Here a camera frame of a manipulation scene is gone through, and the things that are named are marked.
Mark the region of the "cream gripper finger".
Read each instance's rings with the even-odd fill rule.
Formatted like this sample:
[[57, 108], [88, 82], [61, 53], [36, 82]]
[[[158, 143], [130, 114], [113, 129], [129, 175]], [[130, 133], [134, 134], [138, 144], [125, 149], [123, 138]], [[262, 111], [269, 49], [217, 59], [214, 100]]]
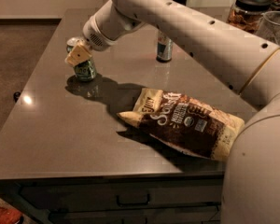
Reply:
[[68, 54], [65, 62], [71, 67], [84, 63], [92, 57], [91, 48], [84, 43], [76, 43], [74, 46], [67, 45]]

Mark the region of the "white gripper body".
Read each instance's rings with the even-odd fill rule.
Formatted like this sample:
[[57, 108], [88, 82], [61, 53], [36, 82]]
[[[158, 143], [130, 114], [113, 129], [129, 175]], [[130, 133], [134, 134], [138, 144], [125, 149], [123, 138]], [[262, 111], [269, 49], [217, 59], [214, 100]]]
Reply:
[[94, 50], [104, 51], [116, 44], [105, 34], [110, 31], [110, 16], [95, 13], [84, 24], [82, 34]]

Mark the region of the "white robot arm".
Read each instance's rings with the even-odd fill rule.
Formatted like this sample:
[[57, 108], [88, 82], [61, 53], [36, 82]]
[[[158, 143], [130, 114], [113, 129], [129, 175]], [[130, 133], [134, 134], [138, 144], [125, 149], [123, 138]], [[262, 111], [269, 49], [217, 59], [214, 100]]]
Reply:
[[259, 109], [231, 149], [221, 224], [280, 224], [280, 46], [172, 0], [109, 0], [85, 23], [84, 41], [66, 61], [84, 62], [145, 23]]

